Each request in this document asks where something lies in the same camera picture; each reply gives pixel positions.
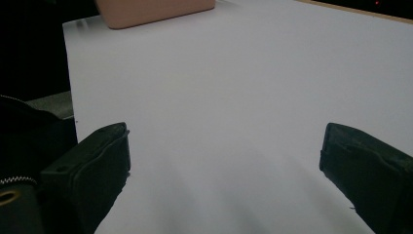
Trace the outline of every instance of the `metal grommet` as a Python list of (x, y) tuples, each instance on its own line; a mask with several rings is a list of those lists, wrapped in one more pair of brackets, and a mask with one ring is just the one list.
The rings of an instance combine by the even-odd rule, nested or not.
[(17, 190), (0, 192), (0, 207), (15, 201), (20, 196)]

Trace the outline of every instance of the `table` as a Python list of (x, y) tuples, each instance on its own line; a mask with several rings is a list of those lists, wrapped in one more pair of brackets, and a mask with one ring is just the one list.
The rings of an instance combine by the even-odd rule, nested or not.
[(79, 139), (131, 130), (96, 233), (372, 233), (319, 170), (327, 123), (413, 155), (413, 25), (293, 0), (64, 25)]

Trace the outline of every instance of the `zipper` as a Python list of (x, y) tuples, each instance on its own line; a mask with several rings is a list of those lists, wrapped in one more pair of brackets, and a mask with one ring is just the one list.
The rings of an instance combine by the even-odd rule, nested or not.
[(0, 185), (6, 185), (8, 183), (14, 183), (14, 182), (30, 182), (33, 183), (34, 185), (37, 185), (37, 181), (29, 176), (13, 176), (13, 177), (7, 177), (7, 178), (2, 178), (0, 179)]

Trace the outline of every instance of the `black bag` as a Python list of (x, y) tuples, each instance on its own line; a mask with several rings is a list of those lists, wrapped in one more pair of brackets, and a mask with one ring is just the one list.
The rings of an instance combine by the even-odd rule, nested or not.
[(9, 97), (0, 113), (0, 233), (94, 233), (129, 175), (126, 124), (77, 144), (73, 119)]

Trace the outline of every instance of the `pink container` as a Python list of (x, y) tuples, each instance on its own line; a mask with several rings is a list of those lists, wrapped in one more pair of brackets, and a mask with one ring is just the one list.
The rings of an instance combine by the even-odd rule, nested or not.
[(106, 25), (120, 29), (215, 7), (215, 0), (95, 0)]

